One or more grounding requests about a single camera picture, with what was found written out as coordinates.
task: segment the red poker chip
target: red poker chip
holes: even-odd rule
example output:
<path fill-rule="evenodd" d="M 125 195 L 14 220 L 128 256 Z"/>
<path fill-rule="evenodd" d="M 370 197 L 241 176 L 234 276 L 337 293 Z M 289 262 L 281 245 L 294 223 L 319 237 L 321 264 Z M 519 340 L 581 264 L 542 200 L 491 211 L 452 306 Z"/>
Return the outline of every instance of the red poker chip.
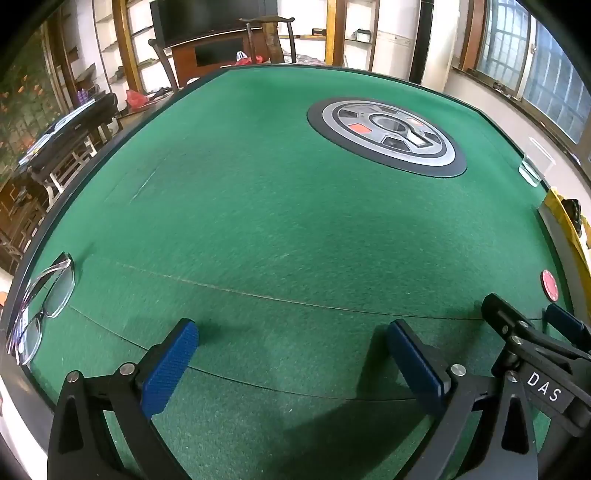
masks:
<path fill-rule="evenodd" d="M 542 279 L 542 287 L 544 287 L 544 293 L 546 296 L 552 300 L 558 300 L 558 285 L 556 284 L 556 280 L 552 273 L 548 270 L 544 270 L 541 275 Z"/>

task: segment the eyeglasses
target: eyeglasses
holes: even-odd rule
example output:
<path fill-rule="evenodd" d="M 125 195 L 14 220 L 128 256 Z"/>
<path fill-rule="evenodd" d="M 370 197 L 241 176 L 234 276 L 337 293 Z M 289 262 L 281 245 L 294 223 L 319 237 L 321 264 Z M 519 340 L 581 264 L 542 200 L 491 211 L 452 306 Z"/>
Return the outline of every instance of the eyeglasses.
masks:
<path fill-rule="evenodd" d="M 52 284 L 41 310 L 30 318 L 27 315 L 28 306 L 50 280 Z M 7 341 L 7 353 L 10 355 L 14 352 L 17 365 L 28 365 L 31 362 L 41 344 L 41 321 L 45 317 L 55 318 L 60 314 L 72 296 L 75 283 L 74 261 L 69 254 L 63 252 L 29 284 Z"/>

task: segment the metal screw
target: metal screw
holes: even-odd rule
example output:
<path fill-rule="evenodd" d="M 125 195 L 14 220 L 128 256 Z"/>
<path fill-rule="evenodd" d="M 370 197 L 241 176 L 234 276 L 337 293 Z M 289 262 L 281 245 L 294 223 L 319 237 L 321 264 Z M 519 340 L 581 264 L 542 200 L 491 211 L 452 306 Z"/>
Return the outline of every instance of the metal screw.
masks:
<path fill-rule="evenodd" d="M 80 372 L 78 370 L 74 370 L 73 372 L 68 373 L 66 380 L 68 380 L 68 383 L 74 383 L 79 378 L 80 378 Z"/>
<path fill-rule="evenodd" d="M 123 364 L 119 367 L 119 373 L 121 375 L 131 375 L 135 370 L 134 364 Z"/>
<path fill-rule="evenodd" d="M 513 383 L 517 383 L 517 379 L 518 379 L 517 373 L 515 373 L 513 370 L 509 370 L 506 373 L 506 375 L 507 375 L 507 380 L 509 380 L 510 382 L 513 382 Z"/>
<path fill-rule="evenodd" d="M 452 365 L 452 373 L 457 377 L 463 377 L 466 375 L 466 367 L 460 364 L 453 364 Z"/>

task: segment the green table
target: green table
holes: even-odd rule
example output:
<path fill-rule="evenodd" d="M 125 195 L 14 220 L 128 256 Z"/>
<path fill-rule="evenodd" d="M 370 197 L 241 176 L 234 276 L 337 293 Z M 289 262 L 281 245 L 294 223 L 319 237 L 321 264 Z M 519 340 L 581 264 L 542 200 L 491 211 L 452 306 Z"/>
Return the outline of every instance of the green table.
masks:
<path fill-rule="evenodd" d="M 306 112 L 339 96 L 439 125 L 466 172 L 420 176 L 331 143 Z M 571 309 L 537 213 L 545 190 L 520 161 L 478 111 L 385 77 L 242 67 L 189 86 L 44 239 L 35 272 L 67 251 L 78 281 L 33 376 L 56 401 L 69 371 L 110 374 L 188 317 L 201 345 L 155 424 L 192 478 L 391 479 L 430 423 L 385 325 L 404 318 L 487 374 L 502 346 L 482 321 L 487 294 L 539 320 L 548 269 Z"/>

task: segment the television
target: television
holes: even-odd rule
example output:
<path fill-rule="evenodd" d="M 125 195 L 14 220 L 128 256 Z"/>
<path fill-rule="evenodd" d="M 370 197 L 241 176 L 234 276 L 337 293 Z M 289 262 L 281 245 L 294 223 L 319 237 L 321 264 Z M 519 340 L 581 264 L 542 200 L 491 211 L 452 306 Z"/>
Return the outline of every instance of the television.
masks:
<path fill-rule="evenodd" d="M 154 0 L 156 42 L 171 47 L 211 33 L 245 28 L 240 18 L 277 15 L 277 0 Z"/>

